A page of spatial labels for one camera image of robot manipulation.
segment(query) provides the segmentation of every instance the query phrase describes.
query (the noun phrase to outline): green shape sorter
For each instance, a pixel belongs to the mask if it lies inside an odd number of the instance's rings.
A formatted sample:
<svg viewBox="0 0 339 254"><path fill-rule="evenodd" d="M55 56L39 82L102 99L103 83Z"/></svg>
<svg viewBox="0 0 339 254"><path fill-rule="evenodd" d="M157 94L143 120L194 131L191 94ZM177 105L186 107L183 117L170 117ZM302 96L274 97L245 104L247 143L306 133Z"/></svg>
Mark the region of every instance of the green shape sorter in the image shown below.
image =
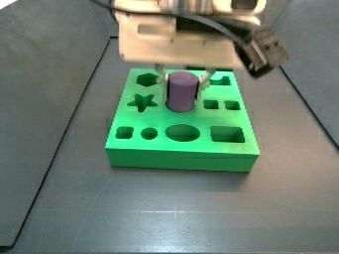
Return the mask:
<svg viewBox="0 0 339 254"><path fill-rule="evenodd" d="M154 69L130 72L106 142L111 165L249 172L259 148L234 73L215 73L187 113L167 108L157 78Z"/></svg>

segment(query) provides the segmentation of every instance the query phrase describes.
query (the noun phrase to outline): rectangular hole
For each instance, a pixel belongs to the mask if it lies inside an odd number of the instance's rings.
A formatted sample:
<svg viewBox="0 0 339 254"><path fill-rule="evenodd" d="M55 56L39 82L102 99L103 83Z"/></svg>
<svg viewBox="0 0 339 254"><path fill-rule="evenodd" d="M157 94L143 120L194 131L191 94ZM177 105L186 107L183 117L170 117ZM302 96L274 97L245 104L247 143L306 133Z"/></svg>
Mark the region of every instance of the rectangular hole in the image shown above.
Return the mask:
<svg viewBox="0 0 339 254"><path fill-rule="evenodd" d="M115 138L130 139L133 137L133 131L134 131L133 127L126 127L126 126L119 127L115 133Z"/></svg>
<svg viewBox="0 0 339 254"><path fill-rule="evenodd" d="M241 127L213 126L211 137L214 142L245 143L246 136Z"/></svg>

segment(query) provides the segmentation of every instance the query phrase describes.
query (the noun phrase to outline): circular hole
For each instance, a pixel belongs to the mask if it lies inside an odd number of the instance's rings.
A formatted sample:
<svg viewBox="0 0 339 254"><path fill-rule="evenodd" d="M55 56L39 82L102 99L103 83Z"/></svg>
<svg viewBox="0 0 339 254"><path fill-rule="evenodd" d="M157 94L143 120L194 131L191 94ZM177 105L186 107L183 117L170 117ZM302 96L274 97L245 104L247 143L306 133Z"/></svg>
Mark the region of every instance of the circular hole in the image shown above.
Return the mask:
<svg viewBox="0 0 339 254"><path fill-rule="evenodd" d="M154 128L146 128L142 131L142 137L147 140L155 139L158 136L158 131Z"/></svg>

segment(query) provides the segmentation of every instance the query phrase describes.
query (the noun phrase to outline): purple cylinder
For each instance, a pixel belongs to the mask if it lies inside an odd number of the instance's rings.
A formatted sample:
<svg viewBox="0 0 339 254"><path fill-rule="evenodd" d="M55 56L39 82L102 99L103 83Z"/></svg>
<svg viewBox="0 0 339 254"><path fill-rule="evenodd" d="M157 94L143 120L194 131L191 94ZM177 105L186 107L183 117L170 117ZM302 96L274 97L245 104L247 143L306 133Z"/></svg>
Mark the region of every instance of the purple cylinder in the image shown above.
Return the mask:
<svg viewBox="0 0 339 254"><path fill-rule="evenodd" d="M179 113L195 107L199 77L187 71L178 71L169 77L167 107Z"/></svg>

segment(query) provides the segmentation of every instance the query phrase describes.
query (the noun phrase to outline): gray floor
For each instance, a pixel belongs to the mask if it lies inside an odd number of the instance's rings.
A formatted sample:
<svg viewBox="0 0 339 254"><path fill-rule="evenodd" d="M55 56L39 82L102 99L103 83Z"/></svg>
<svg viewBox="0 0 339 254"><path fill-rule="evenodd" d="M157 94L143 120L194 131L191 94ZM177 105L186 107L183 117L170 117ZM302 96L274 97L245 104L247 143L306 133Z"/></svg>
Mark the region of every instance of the gray floor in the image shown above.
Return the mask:
<svg viewBox="0 0 339 254"><path fill-rule="evenodd" d="M337 252L338 149L277 70L238 71L262 155L250 174L113 169L103 149L133 67L113 41L8 253Z"/></svg>
<svg viewBox="0 0 339 254"><path fill-rule="evenodd" d="M118 37L119 35L119 25L115 22L115 20L113 19L110 12L107 11L107 9L102 8L99 5L97 5L94 2L90 2L90 4L93 5L94 11L101 19L102 22L102 26L106 29L107 34L111 37Z"/></svg>
<svg viewBox="0 0 339 254"><path fill-rule="evenodd" d="M293 0L266 0L266 7L261 14L261 20L267 26L273 26L282 11Z"/></svg>

